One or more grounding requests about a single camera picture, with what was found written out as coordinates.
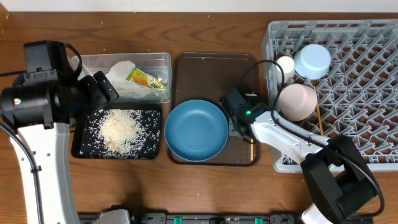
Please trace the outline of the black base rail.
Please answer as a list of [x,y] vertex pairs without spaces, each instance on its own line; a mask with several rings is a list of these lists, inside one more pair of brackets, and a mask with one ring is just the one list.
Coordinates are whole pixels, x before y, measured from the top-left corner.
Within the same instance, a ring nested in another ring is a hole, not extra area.
[[295,215],[188,215],[145,213],[131,218],[133,223],[145,224],[294,224]]

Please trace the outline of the light blue small bowl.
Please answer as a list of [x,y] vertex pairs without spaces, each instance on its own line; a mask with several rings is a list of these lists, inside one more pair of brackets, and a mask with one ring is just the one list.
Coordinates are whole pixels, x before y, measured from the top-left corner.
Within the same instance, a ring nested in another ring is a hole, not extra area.
[[310,44],[295,54],[294,62],[298,75],[310,80],[318,80],[328,73],[331,55],[324,46]]

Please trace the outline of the green yellow snack wrapper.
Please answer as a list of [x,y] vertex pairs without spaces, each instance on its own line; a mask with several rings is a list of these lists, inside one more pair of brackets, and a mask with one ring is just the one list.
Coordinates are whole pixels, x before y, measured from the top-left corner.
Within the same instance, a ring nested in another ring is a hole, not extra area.
[[134,82],[146,88],[164,89],[163,85],[158,79],[149,75],[139,68],[134,68],[126,78],[129,82]]

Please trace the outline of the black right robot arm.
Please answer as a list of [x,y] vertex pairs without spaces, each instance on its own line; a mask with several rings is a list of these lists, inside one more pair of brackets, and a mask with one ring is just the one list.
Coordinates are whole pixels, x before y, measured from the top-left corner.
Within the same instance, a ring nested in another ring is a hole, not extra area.
[[312,134],[280,117],[274,110],[246,100],[222,103],[242,136],[268,144],[301,166],[313,203],[302,223],[343,223],[375,197],[382,213],[385,201],[377,180],[345,135],[334,139]]

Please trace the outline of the white napkin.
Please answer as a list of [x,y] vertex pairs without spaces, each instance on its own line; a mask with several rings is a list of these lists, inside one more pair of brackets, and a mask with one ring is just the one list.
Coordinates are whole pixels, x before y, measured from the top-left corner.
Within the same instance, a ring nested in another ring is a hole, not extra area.
[[111,82],[120,97],[144,98],[150,93],[142,85],[126,80],[135,67],[136,65],[129,60],[120,61],[113,65],[106,74],[107,79]]

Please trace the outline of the brown serving tray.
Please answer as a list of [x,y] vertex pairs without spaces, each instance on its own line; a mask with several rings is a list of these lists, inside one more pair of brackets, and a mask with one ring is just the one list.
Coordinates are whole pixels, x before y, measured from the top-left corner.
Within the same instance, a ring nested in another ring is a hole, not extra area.
[[[242,84],[239,81],[245,71],[257,62],[250,54],[185,52],[175,61],[172,81],[171,108],[188,100],[207,100],[220,106],[220,98],[239,87],[244,93],[259,91],[259,72],[254,68],[245,76]],[[176,164],[199,166],[232,166],[249,167],[254,165],[261,155],[260,145],[254,145],[254,160],[250,161],[251,144],[243,138],[229,123],[230,136],[224,149],[214,158],[207,161],[191,162],[176,156],[167,150],[170,160]]]

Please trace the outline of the grey dishwasher rack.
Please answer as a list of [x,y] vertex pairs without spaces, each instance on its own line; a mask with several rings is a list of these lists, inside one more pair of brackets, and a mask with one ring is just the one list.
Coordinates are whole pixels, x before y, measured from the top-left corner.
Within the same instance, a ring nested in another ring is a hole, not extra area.
[[[374,172],[397,170],[397,21],[274,21],[262,56],[293,57],[309,44],[329,51],[328,73],[288,84],[316,86],[324,135],[349,136]],[[320,134],[316,110],[299,125]]]

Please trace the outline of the wooden chopstick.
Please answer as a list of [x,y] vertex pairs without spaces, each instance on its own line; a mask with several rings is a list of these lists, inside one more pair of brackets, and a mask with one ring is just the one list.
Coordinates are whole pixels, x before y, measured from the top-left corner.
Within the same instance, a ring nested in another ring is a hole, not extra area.
[[254,142],[251,143],[251,148],[250,148],[250,161],[254,160]]
[[318,117],[318,126],[319,126],[319,130],[320,130],[320,135],[323,136],[323,125],[322,125],[322,116],[321,116],[321,112],[320,112],[320,106],[319,106],[319,102],[318,102],[318,95],[317,95],[317,88],[316,86],[313,87],[314,91],[315,91],[315,95],[317,97],[317,105],[316,105],[316,109],[317,109],[317,117]]

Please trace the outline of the pink bowl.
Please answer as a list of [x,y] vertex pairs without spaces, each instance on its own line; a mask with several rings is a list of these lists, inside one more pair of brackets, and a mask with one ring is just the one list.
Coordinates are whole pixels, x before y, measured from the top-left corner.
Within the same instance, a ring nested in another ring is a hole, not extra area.
[[317,94],[309,86],[291,84],[281,91],[278,104],[285,118],[290,121],[301,121],[315,111]]

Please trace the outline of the dark blue plate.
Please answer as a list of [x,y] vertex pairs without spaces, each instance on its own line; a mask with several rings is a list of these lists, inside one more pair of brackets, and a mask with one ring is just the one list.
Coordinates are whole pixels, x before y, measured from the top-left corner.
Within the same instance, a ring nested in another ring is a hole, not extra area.
[[218,106],[205,100],[188,100],[170,112],[164,136],[176,156],[201,162],[223,150],[228,142],[228,131],[228,120]]

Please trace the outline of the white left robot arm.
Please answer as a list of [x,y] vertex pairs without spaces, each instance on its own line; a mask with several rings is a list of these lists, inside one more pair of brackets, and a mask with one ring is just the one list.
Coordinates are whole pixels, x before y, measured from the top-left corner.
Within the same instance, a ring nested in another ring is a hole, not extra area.
[[118,99],[103,72],[32,73],[1,93],[1,129],[19,160],[28,223],[79,223],[69,165],[70,120]]

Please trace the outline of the clear plastic bin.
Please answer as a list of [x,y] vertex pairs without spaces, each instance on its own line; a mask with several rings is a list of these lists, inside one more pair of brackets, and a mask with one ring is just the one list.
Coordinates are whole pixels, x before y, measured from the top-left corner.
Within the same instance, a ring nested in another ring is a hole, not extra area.
[[[124,98],[119,96],[117,102],[168,103],[170,101],[172,66],[171,57],[168,53],[83,55],[81,59],[83,66],[79,79],[86,75],[94,75],[98,71],[102,71],[106,75],[117,62],[129,60],[136,65],[136,68],[152,75],[165,85],[164,89],[147,88],[150,93],[144,98]],[[69,62],[73,68],[76,68],[79,59],[74,56]]]

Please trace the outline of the cream plastic cup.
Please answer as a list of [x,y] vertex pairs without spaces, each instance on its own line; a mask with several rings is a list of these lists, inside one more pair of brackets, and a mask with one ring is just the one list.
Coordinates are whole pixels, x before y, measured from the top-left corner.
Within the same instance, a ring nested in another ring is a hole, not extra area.
[[278,58],[277,63],[282,67],[284,72],[284,83],[293,79],[295,75],[295,61],[292,57],[282,56]]

